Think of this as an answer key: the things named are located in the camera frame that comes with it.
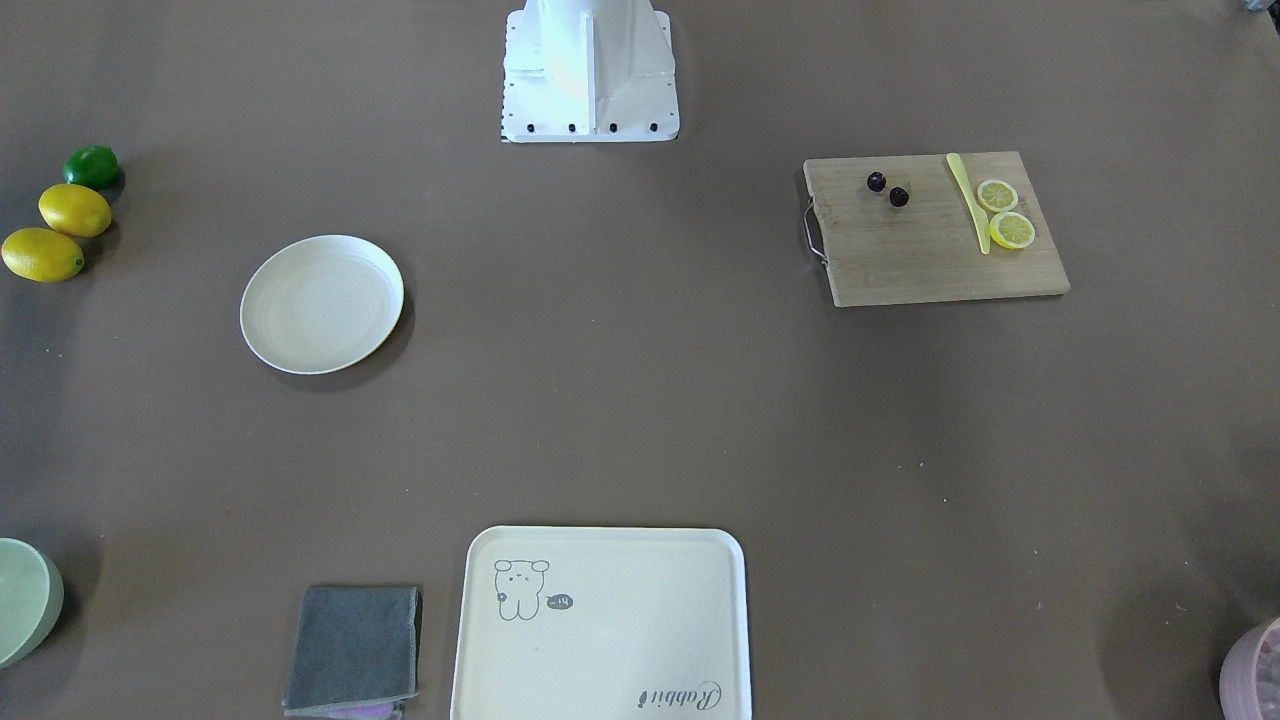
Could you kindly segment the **cream rectangular tray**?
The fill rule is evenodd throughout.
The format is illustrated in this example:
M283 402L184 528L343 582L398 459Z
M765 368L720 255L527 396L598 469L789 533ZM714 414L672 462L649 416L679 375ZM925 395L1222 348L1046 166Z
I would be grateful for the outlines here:
M453 719L750 719L727 532L492 527L466 556Z

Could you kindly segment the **bamboo cutting board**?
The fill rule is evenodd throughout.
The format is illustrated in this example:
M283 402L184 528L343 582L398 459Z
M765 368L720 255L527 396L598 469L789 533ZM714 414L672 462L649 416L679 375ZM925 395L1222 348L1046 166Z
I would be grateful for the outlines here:
M1057 296L1070 290L1021 154L959 155L973 184L998 178L1019 192L1016 210L1037 229L1028 249L992 243L989 255L980 252L943 154L803 163L806 238L826 269L836 307ZM883 193L867 186L877 170L888 179ZM890 204L895 186L910 191L905 208Z

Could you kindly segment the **round cream plate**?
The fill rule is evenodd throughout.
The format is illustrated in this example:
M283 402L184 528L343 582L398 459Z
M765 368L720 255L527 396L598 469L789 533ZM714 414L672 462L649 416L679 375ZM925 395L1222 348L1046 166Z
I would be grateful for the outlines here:
M387 342L404 296L402 272L384 249L349 234L314 236L274 252L250 277L239 331L279 372L328 374Z

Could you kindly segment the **yellow plastic knife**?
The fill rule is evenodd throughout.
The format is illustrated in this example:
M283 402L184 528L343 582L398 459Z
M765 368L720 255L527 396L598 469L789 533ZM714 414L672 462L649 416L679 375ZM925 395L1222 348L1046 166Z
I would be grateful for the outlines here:
M975 186L970 181L966 164L957 152L947 152L945 155L945 161L966 204L966 209L972 218L979 250L983 255L989 255L991 251L989 217L977 200Z

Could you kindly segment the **lemon slice upper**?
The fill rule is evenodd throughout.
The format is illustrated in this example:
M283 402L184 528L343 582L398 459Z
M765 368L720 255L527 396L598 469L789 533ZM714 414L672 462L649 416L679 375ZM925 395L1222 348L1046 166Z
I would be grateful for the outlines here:
M991 214L1015 211L1020 196L1006 181L991 178L982 181L975 188L975 200Z

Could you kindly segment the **lemon slice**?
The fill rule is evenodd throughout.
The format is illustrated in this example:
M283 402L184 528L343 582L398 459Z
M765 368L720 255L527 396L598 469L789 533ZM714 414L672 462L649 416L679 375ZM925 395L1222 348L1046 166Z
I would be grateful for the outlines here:
M1021 250L1036 242L1037 229L1028 217L1018 211L1001 211L991 218L988 234L1001 247Z
M1020 196L1006 181L991 178L982 181L975 188L975 200L991 214L1015 211Z

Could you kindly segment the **lemon slice lower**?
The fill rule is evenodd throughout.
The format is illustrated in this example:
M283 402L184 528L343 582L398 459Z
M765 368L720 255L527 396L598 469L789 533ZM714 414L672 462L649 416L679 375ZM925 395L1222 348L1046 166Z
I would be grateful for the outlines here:
M1036 242L1037 229L1028 217L1018 211L1001 211L991 218L988 234L1001 247L1021 250Z

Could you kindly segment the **grey folded cloth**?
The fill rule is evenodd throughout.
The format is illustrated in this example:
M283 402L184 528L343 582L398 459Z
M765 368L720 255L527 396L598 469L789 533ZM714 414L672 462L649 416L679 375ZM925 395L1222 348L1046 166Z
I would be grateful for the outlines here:
M285 717L401 719L416 697L413 585L311 585L300 601Z

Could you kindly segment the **yellow lemon near lime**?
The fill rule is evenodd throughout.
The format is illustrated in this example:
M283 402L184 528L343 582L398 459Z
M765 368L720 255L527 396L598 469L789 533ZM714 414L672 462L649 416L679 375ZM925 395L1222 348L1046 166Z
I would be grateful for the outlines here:
M81 184L54 184L38 197L38 211L50 229L77 238L93 238L113 223L108 200Z

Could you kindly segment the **green lime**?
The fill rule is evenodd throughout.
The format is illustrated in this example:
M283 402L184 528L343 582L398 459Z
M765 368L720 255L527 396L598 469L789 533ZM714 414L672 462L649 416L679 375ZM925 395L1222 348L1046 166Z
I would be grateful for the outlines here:
M116 182L122 167L108 146L91 143L73 151L63 163L61 173L68 184L104 190Z

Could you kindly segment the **yellow lemon outer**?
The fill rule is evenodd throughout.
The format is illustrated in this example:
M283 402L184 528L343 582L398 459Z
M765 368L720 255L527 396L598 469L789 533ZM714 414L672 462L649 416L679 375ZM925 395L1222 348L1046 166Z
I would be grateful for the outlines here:
M84 269L84 254L68 234L44 228L22 228L3 241L8 269L27 281L68 281Z

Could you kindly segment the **mint green bowl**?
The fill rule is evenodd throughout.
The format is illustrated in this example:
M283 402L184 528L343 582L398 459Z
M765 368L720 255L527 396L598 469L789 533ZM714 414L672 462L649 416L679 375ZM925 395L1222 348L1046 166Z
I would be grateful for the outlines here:
M56 624L64 583L54 561L32 544L1 539L1 667L37 648Z

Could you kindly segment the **pink bowl with ice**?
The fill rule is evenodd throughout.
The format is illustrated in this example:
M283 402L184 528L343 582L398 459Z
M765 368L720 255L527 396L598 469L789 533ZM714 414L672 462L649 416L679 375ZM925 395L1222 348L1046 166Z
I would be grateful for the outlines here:
M1279 719L1279 619L1249 629L1228 652L1219 675L1225 719Z

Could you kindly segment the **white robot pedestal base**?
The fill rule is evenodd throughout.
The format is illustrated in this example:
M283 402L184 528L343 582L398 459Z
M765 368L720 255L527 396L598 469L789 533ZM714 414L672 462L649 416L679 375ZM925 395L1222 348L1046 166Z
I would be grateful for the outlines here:
M649 1L526 1L506 17L500 140L678 137L669 15Z

